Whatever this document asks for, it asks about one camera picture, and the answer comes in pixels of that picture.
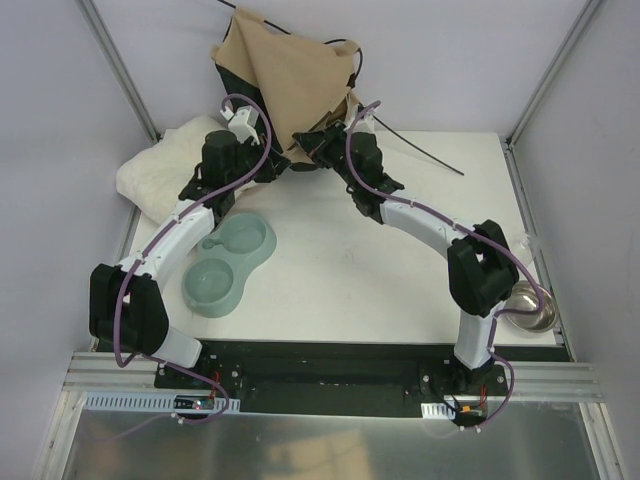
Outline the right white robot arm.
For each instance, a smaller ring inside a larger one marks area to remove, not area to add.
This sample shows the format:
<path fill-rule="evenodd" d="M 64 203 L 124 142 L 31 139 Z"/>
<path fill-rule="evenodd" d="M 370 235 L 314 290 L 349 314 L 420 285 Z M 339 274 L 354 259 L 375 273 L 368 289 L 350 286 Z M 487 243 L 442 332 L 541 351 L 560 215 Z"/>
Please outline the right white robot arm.
<path fill-rule="evenodd" d="M 338 123 L 319 132 L 296 133 L 293 139 L 316 166 L 341 177 L 363 216 L 411 235 L 446 260 L 449 292 L 460 309 L 450 382 L 461 394 L 476 392 L 494 363 L 490 344 L 496 328 L 491 317 L 519 280 L 500 225 L 486 220 L 469 228 L 431 207 L 420 207 L 384 171 L 373 133 L 348 135 Z"/>

